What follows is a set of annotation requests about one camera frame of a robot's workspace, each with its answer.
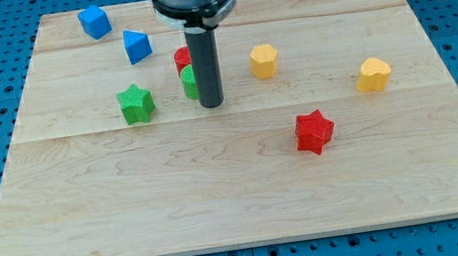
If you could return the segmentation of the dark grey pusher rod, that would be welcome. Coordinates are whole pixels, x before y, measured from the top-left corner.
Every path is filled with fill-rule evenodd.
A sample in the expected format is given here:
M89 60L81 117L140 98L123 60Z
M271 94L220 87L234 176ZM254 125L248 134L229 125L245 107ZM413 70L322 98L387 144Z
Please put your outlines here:
M189 48L199 103L204 108L217 108L224 96L215 35L211 30L200 34L187 33L185 41Z

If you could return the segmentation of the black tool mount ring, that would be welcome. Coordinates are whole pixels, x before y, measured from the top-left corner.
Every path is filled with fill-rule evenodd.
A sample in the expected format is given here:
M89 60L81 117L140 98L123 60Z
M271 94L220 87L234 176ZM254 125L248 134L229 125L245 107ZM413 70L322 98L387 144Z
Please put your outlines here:
M235 8L237 0L212 0L192 8L174 8L152 0L157 17L167 27L189 34L200 34L217 28Z

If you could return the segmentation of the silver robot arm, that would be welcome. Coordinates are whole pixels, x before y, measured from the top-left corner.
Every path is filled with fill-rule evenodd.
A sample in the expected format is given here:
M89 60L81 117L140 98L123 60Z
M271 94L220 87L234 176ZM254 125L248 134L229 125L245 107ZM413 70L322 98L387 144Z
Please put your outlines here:
M214 30L229 16L237 0L151 2L158 19L185 36L200 105L217 108L224 96Z

